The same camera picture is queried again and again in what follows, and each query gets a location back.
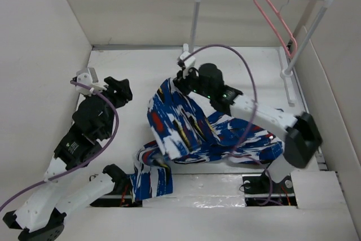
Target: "hanger hook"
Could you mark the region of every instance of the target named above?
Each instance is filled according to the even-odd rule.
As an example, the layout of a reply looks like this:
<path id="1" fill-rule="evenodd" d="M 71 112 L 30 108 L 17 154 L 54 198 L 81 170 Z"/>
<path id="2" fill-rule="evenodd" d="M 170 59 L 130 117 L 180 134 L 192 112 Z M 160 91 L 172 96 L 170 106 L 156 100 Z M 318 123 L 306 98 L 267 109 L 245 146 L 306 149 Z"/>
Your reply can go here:
<path id="1" fill-rule="evenodd" d="M 283 4 L 283 5 L 280 7 L 280 10 L 278 11 L 278 13 L 281 13 L 282 8 L 283 8 L 284 6 L 287 6 L 288 3 L 289 3 L 289 0 L 287 0 L 287 3 L 286 3 L 286 4 Z"/>

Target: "pink hanger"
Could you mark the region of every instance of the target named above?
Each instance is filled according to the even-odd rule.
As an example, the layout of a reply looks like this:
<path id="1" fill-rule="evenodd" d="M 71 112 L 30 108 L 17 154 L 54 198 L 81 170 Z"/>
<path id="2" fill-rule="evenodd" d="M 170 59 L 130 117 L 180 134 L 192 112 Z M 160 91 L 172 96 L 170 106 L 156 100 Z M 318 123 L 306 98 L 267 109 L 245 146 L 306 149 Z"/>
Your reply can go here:
<path id="1" fill-rule="evenodd" d="M 275 26 L 273 25 L 273 23 L 271 22 L 271 20 L 268 18 L 268 16 L 266 15 L 265 11 L 262 9 L 262 7 L 258 4 L 257 0 L 253 0 L 254 4 L 257 6 L 257 8 L 259 9 L 259 11 L 261 12 L 261 14 L 263 15 L 263 17 L 266 19 L 266 21 L 268 22 L 268 24 L 270 25 L 270 27 L 272 28 L 273 32 L 276 34 L 277 38 L 279 39 L 279 41 L 281 42 L 281 45 L 286 53 L 286 55 L 291 59 L 293 58 L 293 56 L 295 55 L 295 53 L 297 52 L 297 41 L 296 39 L 293 37 L 292 32 L 289 30 L 288 26 L 286 25 L 285 21 L 283 20 L 280 11 L 278 11 L 276 9 L 276 7 L 272 4 L 272 2 L 270 0 L 266 0 L 266 2 L 268 3 L 268 5 L 270 5 L 271 9 L 273 10 L 273 12 L 277 15 L 278 19 L 281 21 L 281 23 L 283 24 L 283 27 L 286 29 L 291 41 L 293 42 L 293 52 L 292 54 L 289 52 L 287 45 L 284 43 L 284 41 L 282 40 L 282 37 L 280 35 L 280 33 L 277 31 L 277 29 L 275 28 Z"/>

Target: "garment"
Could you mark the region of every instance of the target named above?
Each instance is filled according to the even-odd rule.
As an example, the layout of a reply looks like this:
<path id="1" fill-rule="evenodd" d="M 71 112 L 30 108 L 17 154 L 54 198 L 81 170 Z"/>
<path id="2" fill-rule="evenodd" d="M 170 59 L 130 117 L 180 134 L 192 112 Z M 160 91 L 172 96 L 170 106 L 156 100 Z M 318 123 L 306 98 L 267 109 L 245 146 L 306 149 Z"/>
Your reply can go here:
<path id="1" fill-rule="evenodd" d="M 147 117 L 156 140 L 144 145 L 134 156 L 135 173 L 130 178 L 136 200 L 173 192 L 169 160 L 177 164 L 197 164 L 227 157 L 233 163 L 253 163 L 246 157 L 227 156 L 248 122 L 220 112 L 207 118 L 198 104 L 183 95 L 170 78 L 149 101 Z M 267 164 L 282 154 L 282 148 L 280 139 L 252 125 L 245 142 L 233 154 L 250 155 Z"/>

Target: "floor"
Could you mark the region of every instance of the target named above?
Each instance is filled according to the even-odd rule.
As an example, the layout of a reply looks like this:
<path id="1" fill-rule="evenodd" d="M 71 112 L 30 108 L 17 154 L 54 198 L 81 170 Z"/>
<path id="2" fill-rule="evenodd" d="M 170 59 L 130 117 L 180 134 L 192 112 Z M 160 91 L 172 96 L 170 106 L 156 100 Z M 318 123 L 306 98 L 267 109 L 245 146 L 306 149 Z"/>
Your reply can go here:
<path id="1" fill-rule="evenodd" d="M 235 47 L 248 62 L 257 85 L 260 103 L 282 108 L 285 112 L 299 114 L 305 110 L 297 84 L 295 93 L 297 102 L 290 106 L 287 101 L 283 80 L 279 76 L 280 57 L 284 51 L 279 47 Z M 112 76 L 118 80 L 128 78 L 133 92 L 133 100 L 118 110 L 120 129 L 110 147 L 85 169 L 81 182 L 88 176 L 102 171 L 115 163 L 126 173 L 133 172 L 133 154 L 145 143 L 154 140 L 146 118 L 150 97 L 161 83 L 169 77 L 175 77 L 179 67 L 178 49 L 152 50 L 98 50 L 92 51 L 89 67 L 94 67 L 101 79 Z M 223 72 L 226 84 L 240 89 L 252 96 L 252 86 L 243 63 L 226 49 L 211 48 L 196 56 L 196 67 L 212 62 Z M 209 101 L 197 94 L 191 97 L 203 108 L 206 115 L 213 109 Z M 171 166 L 174 173 L 174 193 L 161 199 L 151 199 L 144 206 L 176 205 L 183 207 L 244 207 L 244 194 L 239 191 L 242 173 L 263 171 L 257 166 L 236 165 L 226 161 L 199 165 Z M 305 169 L 318 171 L 315 159 Z"/>

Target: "blue fabric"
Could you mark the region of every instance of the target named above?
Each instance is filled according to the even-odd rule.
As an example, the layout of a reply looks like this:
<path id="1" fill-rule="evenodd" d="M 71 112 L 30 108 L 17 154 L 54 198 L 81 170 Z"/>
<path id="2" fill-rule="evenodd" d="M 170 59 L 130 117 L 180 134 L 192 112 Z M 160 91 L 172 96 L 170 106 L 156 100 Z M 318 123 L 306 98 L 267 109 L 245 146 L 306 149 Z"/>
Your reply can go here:
<path id="1" fill-rule="evenodd" d="M 190 97 L 184 96 L 169 78 L 149 101 L 148 121 L 156 138 L 134 156 L 130 176 L 136 200 L 171 194 L 173 179 L 167 161 L 198 164 L 225 158 L 234 150 L 248 122 L 220 112 L 208 118 Z M 250 155 L 267 164 L 282 154 L 282 142 L 252 125 L 246 141 L 233 155 Z M 253 163 L 246 157 L 227 157 L 234 163 Z"/>

